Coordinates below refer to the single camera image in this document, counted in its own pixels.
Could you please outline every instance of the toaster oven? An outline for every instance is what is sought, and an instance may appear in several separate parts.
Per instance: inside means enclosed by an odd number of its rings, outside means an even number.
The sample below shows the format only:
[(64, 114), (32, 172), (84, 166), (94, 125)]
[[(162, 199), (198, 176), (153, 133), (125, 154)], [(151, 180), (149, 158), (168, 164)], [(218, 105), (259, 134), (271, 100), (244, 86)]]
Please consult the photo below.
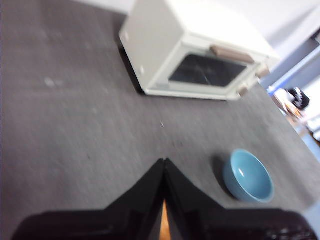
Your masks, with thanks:
[(147, 95), (236, 100), (278, 61), (250, 22), (213, 0), (137, 0), (119, 37)]

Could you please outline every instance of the black object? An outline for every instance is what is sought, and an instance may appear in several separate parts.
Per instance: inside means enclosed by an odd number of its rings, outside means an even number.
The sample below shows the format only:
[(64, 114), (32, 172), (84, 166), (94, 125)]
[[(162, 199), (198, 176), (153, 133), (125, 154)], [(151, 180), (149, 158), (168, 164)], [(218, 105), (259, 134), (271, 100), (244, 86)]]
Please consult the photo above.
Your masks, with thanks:
[(298, 109), (303, 110), (305, 109), (310, 102), (310, 99), (305, 95), (303, 91), (301, 91), (300, 88), (290, 88), (288, 92), (294, 96), (293, 105), (295, 105)]
[(146, 240), (164, 199), (185, 240), (317, 239), (306, 220), (295, 212), (223, 208), (195, 187), (169, 159), (158, 160), (105, 210), (31, 216), (21, 223), (12, 239)]

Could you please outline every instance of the gray carpet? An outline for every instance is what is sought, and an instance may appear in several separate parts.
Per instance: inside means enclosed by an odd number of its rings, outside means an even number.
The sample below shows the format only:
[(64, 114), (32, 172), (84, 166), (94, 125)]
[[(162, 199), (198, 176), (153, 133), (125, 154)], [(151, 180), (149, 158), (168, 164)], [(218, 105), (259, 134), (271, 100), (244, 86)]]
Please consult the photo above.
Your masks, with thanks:
[[(104, 208), (165, 157), (227, 208), (303, 211), (319, 198), (319, 163), (262, 87), (234, 102), (138, 94), (123, 20), (70, 0), (1, 1), (1, 239), (32, 214)], [(236, 148), (269, 170), (271, 203), (226, 192)]]

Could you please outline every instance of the toaster oven knob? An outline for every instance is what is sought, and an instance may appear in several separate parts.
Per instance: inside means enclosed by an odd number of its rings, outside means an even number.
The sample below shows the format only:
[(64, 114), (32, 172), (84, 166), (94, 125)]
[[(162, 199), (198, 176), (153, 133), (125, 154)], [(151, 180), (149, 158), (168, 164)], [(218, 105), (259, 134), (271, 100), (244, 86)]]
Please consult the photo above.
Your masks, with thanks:
[(236, 93), (240, 95), (240, 97), (243, 97), (248, 92), (248, 88), (246, 86), (240, 87)]
[(262, 79), (263, 77), (267, 76), (270, 73), (269, 68), (266, 64), (263, 65), (263, 67), (261, 67), (257, 72), (256, 72), (256, 76), (259, 79)]

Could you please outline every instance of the white wall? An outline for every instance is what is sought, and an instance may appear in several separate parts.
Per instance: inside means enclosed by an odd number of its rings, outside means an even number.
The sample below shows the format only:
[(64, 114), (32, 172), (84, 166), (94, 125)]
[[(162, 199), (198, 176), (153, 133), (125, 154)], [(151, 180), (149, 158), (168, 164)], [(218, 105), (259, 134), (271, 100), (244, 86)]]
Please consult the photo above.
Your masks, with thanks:
[[(135, 0), (75, 1), (126, 14), (130, 12), (135, 2)], [(275, 48), (282, 59), (320, 28), (320, 0), (199, 1), (217, 1), (245, 15)]]

